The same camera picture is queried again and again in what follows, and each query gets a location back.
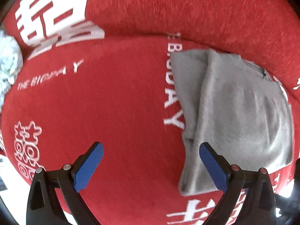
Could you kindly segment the grey knit sweater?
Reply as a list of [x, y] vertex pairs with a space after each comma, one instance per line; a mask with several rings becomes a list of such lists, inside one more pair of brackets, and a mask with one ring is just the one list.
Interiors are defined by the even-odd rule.
[[173, 52], [170, 59], [185, 119], [183, 196], [216, 190], [199, 157], [203, 142], [244, 170], [273, 173], [292, 162], [291, 107], [265, 69], [214, 50]]

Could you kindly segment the red bedspread with white print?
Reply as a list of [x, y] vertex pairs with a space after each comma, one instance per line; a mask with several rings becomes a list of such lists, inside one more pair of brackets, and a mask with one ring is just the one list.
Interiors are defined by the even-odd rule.
[[104, 157], [81, 195], [101, 224], [183, 224], [184, 116], [165, 89], [169, 50], [206, 45], [163, 36], [79, 42], [25, 63], [4, 100], [1, 131], [11, 163], [60, 168], [94, 141]]

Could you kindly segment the white floral cloth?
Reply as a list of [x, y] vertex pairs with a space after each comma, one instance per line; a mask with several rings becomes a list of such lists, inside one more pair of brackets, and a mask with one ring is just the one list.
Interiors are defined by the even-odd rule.
[[15, 84], [23, 67], [23, 56], [17, 41], [1, 29], [1, 108], [6, 94]]

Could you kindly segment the red pillow with white print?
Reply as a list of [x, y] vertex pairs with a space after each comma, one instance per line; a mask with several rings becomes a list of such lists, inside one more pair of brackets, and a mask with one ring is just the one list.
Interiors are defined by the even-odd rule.
[[179, 35], [240, 54], [299, 98], [299, 18], [287, 0], [17, 0], [4, 25], [32, 50], [52, 45], [75, 12], [107, 36]]

